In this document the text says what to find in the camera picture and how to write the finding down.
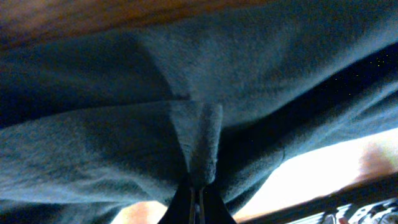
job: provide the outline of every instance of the brown wood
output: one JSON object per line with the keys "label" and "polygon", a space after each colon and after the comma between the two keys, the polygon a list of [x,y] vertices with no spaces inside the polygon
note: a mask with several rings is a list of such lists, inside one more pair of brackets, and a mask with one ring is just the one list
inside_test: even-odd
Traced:
{"label": "brown wood", "polygon": [[272,0],[5,0],[0,1],[0,49],[92,34],[116,27],[164,24],[226,8]]}

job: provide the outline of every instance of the fabric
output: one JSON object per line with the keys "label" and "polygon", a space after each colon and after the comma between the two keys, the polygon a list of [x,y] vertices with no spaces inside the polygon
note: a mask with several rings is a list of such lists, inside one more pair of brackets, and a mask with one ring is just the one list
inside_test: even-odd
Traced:
{"label": "fabric", "polygon": [[397,1],[276,1],[1,52],[0,222],[109,223],[186,172],[234,214],[287,159],[398,127],[397,28]]}

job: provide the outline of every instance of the clothing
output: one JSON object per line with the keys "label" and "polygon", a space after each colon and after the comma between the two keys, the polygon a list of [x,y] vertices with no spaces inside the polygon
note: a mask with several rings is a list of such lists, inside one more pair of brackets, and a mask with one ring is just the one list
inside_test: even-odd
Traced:
{"label": "clothing", "polygon": [[0,222],[109,223],[186,172],[234,214],[287,159],[398,127],[397,28],[397,1],[276,1],[1,52]]}

